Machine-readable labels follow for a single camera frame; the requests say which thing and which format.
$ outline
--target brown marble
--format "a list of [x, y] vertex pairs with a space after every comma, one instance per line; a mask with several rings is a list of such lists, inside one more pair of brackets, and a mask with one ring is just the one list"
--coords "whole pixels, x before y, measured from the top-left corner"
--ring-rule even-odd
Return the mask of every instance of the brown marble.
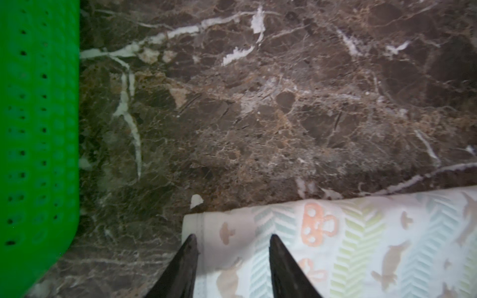
[[[160, 52], [152, 64], [121, 58], [136, 77], [139, 180], [131, 129], [113, 117], [125, 68], [81, 61], [80, 155], [91, 165], [81, 170], [81, 222], [29, 297], [140, 297], [178, 248], [185, 214], [298, 200], [297, 177], [350, 198], [477, 161], [470, 1], [85, 0], [81, 50], [115, 51], [260, 4], [260, 46], [243, 15], [148, 45]], [[402, 192], [476, 183], [469, 168]], [[190, 210], [193, 194], [204, 203]]]

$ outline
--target towel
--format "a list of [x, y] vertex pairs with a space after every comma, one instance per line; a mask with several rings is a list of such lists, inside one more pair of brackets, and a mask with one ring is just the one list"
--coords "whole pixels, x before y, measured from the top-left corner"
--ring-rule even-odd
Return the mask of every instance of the towel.
[[307, 199], [184, 217], [197, 236], [194, 298], [271, 298], [281, 240], [324, 298], [477, 297], [477, 186]]

